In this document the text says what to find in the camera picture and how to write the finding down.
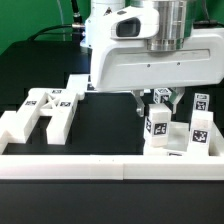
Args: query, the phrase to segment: white foam block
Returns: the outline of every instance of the white foam block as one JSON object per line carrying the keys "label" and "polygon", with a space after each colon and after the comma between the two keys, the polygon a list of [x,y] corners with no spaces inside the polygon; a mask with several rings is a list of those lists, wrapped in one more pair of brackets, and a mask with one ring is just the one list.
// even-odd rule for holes
{"label": "white foam block", "polygon": [[39,109],[46,102],[46,93],[29,95],[16,115],[9,121],[10,143],[26,143],[39,119]]}
{"label": "white foam block", "polygon": [[163,147],[168,142],[171,111],[164,104],[150,104],[145,118],[144,139],[150,147]]}
{"label": "white foam block", "polygon": [[47,127],[48,144],[64,145],[79,100],[78,94],[63,94]]}
{"label": "white foam block", "polygon": [[0,154],[2,154],[8,144],[7,124],[16,115],[16,111],[5,111],[0,119]]}

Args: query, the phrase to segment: white plastic part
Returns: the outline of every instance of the white plastic part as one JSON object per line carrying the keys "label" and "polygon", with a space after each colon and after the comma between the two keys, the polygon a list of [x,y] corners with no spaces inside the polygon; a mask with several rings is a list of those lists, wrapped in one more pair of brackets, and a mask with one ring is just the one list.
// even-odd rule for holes
{"label": "white plastic part", "polygon": [[146,146],[164,147],[168,143],[171,111],[164,104],[150,104],[145,118],[144,139]]}
{"label": "white plastic part", "polygon": [[64,145],[75,115],[78,94],[63,94],[47,127],[48,144]]}
{"label": "white plastic part", "polygon": [[94,40],[99,38],[99,26],[104,17],[110,13],[118,11],[125,6],[125,0],[92,0],[91,14],[85,22],[85,38],[81,42],[82,47],[93,48]]}
{"label": "white plastic part", "polygon": [[[78,77],[80,82],[86,76]],[[77,89],[31,89],[29,94],[47,94],[47,102],[39,110],[41,116],[51,116],[47,127],[48,144],[64,145],[75,115],[78,100],[83,100],[84,90]]]}
{"label": "white plastic part", "polygon": [[[185,142],[187,124],[171,122],[168,146]],[[108,180],[224,180],[224,140],[215,125],[211,135],[213,156],[0,156],[0,179],[108,179]]]}
{"label": "white plastic part", "polygon": [[183,49],[149,52],[147,40],[99,37],[91,80],[98,91],[217,84],[224,77],[224,29],[193,30]]}
{"label": "white plastic part", "polygon": [[208,111],[209,100],[208,94],[195,93],[193,110]]}
{"label": "white plastic part", "polygon": [[8,123],[16,115],[16,111],[5,111],[0,118],[0,154],[4,152],[9,142]]}
{"label": "white plastic part", "polygon": [[209,156],[213,112],[194,110],[187,152],[189,156]]}
{"label": "white plastic part", "polygon": [[0,153],[8,143],[26,143],[40,116],[51,116],[48,144],[65,144],[78,100],[84,92],[65,89],[31,89],[18,112],[7,111],[0,119]]}
{"label": "white plastic part", "polygon": [[10,143],[26,143],[39,119],[39,110],[46,102],[46,97],[47,94],[45,92],[27,97],[7,125]]}

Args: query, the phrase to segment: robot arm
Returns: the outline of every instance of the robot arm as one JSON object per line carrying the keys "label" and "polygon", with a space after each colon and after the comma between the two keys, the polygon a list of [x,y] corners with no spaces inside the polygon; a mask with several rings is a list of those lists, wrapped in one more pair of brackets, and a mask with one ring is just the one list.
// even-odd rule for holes
{"label": "robot arm", "polygon": [[[153,32],[142,35],[141,29],[145,30],[146,17],[140,16],[137,7],[121,10],[121,15],[115,12],[106,16],[102,27],[106,28],[108,24],[108,28],[103,29],[106,32],[95,42],[91,62],[92,84],[98,91],[217,84],[223,79],[224,64],[221,59],[224,52],[224,29],[193,30],[187,37],[184,32],[186,14],[189,14],[186,11],[187,5],[192,6],[195,1],[133,2],[140,2],[148,11],[151,7],[151,12],[157,9],[158,13],[153,14],[154,23],[148,23],[148,30]],[[186,3],[185,11],[181,5],[183,2]],[[136,31],[137,27],[132,22],[127,24],[127,32],[124,32],[126,37],[119,36],[119,27],[125,27],[128,18],[132,21],[141,18],[139,35],[131,36],[136,33],[131,31]],[[159,22],[159,29],[155,27],[156,21]]]}

